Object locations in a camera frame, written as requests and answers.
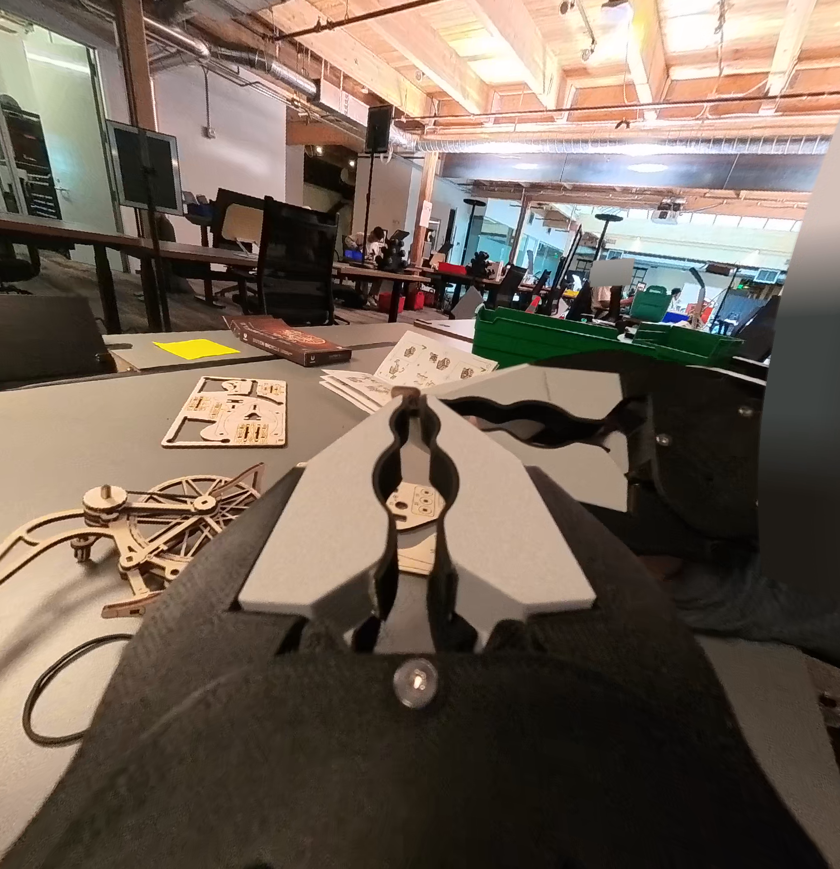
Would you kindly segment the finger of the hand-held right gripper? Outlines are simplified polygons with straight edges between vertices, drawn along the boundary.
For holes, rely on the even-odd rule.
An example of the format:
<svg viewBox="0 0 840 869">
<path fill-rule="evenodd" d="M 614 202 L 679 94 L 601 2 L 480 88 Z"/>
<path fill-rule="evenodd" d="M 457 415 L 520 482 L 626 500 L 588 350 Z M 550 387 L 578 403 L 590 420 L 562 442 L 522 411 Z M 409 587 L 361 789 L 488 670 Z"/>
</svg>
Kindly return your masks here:
<svg viewBox="0 0 840 869">
<path fill-rule="evenodd" d="M 428 391 L 482 433 L 523 445 L 611 445 L 647 421 L 615 373 L 520 365 Z"/>
<path fill-rule="evenodd" d="M 599 443 L 573 439 L 534 420 L 470 421 L 512 452 L 527 468 L 539 468 L 575 500 L 618 513 L 628 510 L 629 444 L 613 431 Z"/>
</svg>

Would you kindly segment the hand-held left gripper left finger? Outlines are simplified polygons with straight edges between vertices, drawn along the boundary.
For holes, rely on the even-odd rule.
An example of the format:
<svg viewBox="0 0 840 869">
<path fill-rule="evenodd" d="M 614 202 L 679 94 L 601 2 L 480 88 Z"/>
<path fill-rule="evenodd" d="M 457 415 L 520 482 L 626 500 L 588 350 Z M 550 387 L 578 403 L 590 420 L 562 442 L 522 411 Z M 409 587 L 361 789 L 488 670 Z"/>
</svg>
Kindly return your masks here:
<svg viewBox="0 0 840 869">
<path fill-rule="evenodd" d="M 416 396 L 383 409 L 305 466 L 239 592 L 245 612 L 302 618 L 386 618 L 398 584 L 401 448 Z"/>
</svg>

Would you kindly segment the wooden parts sheet with holes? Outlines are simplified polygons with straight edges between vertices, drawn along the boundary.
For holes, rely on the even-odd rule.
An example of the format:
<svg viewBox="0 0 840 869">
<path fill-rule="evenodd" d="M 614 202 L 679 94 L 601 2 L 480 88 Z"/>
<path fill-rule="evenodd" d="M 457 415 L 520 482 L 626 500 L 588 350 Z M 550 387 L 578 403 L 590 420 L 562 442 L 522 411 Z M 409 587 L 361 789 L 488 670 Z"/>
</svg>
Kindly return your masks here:
<svg viewBox="0 0 840 869">
<path fill-rule="evenodd" d="M 435 566 L 436 529 L 445 508 L 444 498 L 430 485 L 402 482 L 386 505 L 396 525 L 399 571 L 430 576 Z"/>
</svg>

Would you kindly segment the person's right forearm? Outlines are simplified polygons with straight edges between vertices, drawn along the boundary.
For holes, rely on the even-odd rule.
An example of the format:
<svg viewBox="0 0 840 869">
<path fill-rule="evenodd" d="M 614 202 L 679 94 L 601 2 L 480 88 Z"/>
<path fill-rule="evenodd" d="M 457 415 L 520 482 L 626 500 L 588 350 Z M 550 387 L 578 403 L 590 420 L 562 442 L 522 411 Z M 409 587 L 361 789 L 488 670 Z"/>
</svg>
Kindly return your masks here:
<svg viewBox="0 0 840 869">
<path fill-rule="evenodd" d="M 672 555 L 639 556 L 680 618 L 700 634 L 816 646 L 827 637 L 834 613 L 817 601 L 772 583 L 755 561 L 746 567 L 715 567 Z"/>
</svg>

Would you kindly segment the wooden parts sheet with engraving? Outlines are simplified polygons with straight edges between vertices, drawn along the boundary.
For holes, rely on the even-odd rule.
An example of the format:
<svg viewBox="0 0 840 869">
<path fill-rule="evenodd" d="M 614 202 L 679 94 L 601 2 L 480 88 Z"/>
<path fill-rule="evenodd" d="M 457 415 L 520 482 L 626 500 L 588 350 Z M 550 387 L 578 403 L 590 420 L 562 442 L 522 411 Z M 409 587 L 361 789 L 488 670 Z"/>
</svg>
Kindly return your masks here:
<svg viewBox="0 0 840 869">
<path fill-rule="evenodd" d="M 203 376 L 161 440 L 166 449 L 283 448 L 287 385 L 257 377 Z"/>
</svg>

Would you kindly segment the brown model kit box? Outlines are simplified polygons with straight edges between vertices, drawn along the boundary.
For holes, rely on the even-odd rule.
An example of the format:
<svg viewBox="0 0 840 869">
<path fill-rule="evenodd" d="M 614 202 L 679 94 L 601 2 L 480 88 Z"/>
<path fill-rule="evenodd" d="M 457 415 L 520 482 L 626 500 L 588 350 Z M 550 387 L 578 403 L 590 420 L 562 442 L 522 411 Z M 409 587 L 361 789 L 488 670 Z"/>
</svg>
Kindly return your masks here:
<svg viewBox="0 0 840 869">
<path fill-rule="evenodd" d="M 224 315 L 222 318 L 242 343 L 304 368 L 347 363 L 352 357 L 352 349 L 269 315 Z"/>
</svg>

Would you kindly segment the wooden bicycle model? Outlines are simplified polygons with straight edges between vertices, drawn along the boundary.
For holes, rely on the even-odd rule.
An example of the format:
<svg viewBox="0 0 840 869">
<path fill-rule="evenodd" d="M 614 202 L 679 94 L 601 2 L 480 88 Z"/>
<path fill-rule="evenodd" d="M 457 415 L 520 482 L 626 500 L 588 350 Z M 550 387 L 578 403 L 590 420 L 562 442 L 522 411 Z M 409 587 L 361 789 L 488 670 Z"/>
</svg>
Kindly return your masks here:
<svg viewBox="0 0 840 869">
<path fill-rule="evenodd" d="M 142 617 L 199 552 L 256 502 L 264 468 L 258 462 L 233 477 L 184 475 L 144 491 L 94 487 L 79 508 L 37 517 L 5 538 L 0 586 L 56 547 L 67 544 L 85 565 L 95 545 L 109 540 L 130 595 L 105 605 L 101 616 Z"/>
</svg>

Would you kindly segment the green plastic bin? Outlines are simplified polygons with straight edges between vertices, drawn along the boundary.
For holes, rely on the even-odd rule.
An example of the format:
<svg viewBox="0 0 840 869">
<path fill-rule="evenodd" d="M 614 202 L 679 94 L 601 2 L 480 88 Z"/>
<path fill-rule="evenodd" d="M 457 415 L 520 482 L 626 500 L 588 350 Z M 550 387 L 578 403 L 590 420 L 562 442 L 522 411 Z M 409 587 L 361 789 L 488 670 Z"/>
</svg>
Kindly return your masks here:
<svg viewBox="0 0 840 869">
<path fill-rule="evenodd" d="M 663 323 L 643 323 L 626 340 L 605 323 L 556 319 L 518 310 L 481 308 L 472 351 L 500 368 L 580 353 L 627 352 L 687 366 L 728 368 L 743 342 Z"/>
</svg>

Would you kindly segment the white instruction booklet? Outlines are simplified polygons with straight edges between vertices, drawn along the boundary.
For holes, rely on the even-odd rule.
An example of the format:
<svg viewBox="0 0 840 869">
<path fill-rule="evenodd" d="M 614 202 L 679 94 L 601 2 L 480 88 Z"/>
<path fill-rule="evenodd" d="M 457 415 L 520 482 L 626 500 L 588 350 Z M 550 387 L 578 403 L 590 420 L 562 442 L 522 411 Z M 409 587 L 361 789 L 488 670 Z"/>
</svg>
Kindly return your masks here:
<svg viewBox="0 0 840 869">
<path fill-rule="evenodd" d="M 498 368 L 497 362 L 442 342 L 407 332 L 372 374 L 325 369 L 320 385 L 368 414 L 391 400 L 395 387 L 422 391 L 453 382 L 468 381 Z"/>
</svg>

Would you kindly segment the black mesh office chair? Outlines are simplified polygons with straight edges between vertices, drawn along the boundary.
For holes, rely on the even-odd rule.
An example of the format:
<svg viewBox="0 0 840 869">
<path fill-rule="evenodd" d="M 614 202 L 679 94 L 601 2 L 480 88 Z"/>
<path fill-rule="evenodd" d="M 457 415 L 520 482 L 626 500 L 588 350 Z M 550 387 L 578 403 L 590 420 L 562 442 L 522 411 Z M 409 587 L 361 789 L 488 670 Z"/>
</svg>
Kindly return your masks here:
<svg viewBox="0 0 840 869">
<path fill-rule="evenodd" d="M 294 327 L 333 325 L 331 281 L 338 218 L 269 196 L 262 202 L 256 269 L 259 313 Z"/>
</svg>

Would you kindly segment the black speaker on stand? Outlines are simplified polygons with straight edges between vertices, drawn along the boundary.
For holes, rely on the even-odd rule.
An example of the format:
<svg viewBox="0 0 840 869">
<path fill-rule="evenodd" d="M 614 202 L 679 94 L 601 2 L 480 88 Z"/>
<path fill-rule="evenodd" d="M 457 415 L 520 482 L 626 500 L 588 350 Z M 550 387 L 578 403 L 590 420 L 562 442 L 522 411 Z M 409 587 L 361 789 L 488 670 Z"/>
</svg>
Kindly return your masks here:
<svg viewBox="0 0 840 869">
<path fill-rule="evenodd" d="M 374 161 L 378 154 L 387 153 L 390 148 L 391 125 L 394 109 L 391 105 L 370 107 L 367 115 L 367 127 L 364 140 L 364 152 L 369 158 L 369 171 L 365 197 L 365 213 L 363 220 L 363 244 L 361 262 L 365 263 L 370 240 L 371 192 L 373 184 Z"/>
</svg>

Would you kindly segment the chair with tan back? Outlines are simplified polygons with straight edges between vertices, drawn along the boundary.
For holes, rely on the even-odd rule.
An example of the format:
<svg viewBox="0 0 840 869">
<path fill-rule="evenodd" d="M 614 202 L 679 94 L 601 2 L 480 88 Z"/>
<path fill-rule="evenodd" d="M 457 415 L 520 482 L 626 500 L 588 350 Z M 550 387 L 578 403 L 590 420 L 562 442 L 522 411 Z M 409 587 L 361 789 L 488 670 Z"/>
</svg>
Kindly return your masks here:
<svg viewBox="0 0 840 869">
<path fill-rule="evenodd" d="M 253 252 L 261 242 L 264 200 L 234 190 L 219 188 L 213 206 L 211 241 L 214 248 L 233 250 L 253 255 L 253 264 L 246 267 L 228 267 L 230 278 L 252 277 L 258 261 Z"/>
</svg>

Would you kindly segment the black case with label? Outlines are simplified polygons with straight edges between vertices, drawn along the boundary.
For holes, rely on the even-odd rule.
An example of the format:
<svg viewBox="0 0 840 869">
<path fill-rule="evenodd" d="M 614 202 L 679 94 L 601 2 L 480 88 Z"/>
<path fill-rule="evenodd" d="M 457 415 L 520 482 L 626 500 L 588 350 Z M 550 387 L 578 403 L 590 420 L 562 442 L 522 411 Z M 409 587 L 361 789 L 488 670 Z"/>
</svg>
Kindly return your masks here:
<svg viewBox="0 0 840 869">
<path fill-rule="evenodd" d="M 86 299 L 0 294 L 0 391 L 116 372 Z"/>
</svg>

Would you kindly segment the long dark wooden desk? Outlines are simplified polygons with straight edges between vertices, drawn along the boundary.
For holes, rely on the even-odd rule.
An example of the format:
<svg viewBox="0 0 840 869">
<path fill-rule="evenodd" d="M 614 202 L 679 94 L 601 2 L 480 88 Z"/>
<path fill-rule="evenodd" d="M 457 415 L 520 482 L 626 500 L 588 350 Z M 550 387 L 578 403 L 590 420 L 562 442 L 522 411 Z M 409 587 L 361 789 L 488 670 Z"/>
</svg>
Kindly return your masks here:
<svg viewBox="0 0 840 869">
<path fill-rule="evenodd" d="M 78 224 L 3 211 L 0 211 L 0 236 L 15 244 L 25 244 L 35 248 L 64 247 L 70 244 L 91 247 L 95 255 L 101 307 L 109 334 L 120 334 L 122 325 L 110 262 L 106 253 L 108 249 L 116 250 L 139 260 L 154 259 L 157 265 L 187 262 L 196 265 L 217 264 L 233 268 L 254 268 L 258 263 L 254 256 L 241 251 L 160 242 L 129 234 L 101 232 L 86 229 Z"/>
</svg>

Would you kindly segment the framed screen on stand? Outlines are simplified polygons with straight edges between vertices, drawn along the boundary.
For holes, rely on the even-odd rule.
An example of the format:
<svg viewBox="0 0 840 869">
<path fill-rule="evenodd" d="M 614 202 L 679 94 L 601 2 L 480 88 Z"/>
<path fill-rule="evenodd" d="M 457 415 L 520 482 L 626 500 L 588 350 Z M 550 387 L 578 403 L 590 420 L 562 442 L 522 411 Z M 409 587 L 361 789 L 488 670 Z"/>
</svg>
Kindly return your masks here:
<svg viewBox="0 0 840 869">
<path fill-rule="evenodd" d="M 138 213 L 142 235 L 134 256 L 140 259 L 143 300 L 150 329 L 170 332 L 170 281 L 158 218 L 184 215 L 177 140 L 140 126 L 105 122 L 119 205 Z"/>
</svg>

